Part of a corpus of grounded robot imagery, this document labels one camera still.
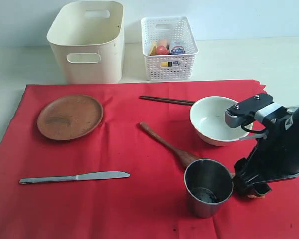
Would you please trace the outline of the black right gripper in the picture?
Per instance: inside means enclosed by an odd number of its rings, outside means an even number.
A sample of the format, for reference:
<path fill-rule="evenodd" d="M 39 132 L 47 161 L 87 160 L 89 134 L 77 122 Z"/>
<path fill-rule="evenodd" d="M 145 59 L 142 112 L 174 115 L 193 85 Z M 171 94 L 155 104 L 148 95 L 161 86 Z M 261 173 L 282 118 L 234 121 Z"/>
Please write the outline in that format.
<path fill-rule="evenodd" d="M 272 191 L 269 182 L 299 176 L 299 109 L 278 119 L 260 139 L 251 156 L 234 165 L 234 189 L 239 196 L 265 196 Z M 243 178 L 246 166 L 246 181 Z"/>

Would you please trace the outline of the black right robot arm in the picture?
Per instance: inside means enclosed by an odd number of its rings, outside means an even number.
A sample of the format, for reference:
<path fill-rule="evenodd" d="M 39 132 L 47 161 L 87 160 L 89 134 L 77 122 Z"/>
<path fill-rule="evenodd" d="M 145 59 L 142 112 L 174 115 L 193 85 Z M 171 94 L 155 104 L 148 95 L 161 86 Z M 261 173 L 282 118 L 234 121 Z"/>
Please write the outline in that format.
<path fill-rule="evenodd" d="M 259 93 L 229 107 L 225 122 L 256 136 L 249 156 L 234 165 L 240 196 L 261 197 L 271 191 L 269 183 L 299 177 L 299 106 L 292 111 Z"/>

